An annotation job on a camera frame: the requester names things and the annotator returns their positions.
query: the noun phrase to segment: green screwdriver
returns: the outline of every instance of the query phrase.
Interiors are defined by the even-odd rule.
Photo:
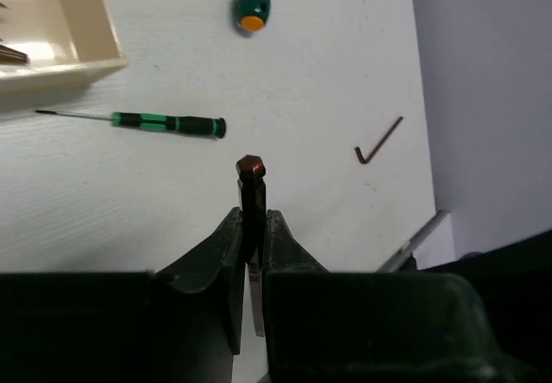
[[[134,127],[149,131],[172,131],[183,135],[202,135],[222,139],[226,134],[226,122],[223,118],[205,118],[194,116],[163,116],[149,113],[115,112],[111,116],[72,113],[71,111],[35,110],[41,114],[105,120],[114,126]]]

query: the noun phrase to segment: beige tray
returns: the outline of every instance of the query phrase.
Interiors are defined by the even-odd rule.
[[[2,44],[28,66],[0,65],[0,94],[88,85],[125,67],[103,0],[0,0]]]

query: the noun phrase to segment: green handle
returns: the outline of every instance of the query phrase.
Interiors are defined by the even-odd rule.
[[[173,131],[183,135],[202,135],[219,139],[226,134],[226,122],[223,118],[117,112],[113,113],[111,123],[114,126],[135,127],[149,131]]]

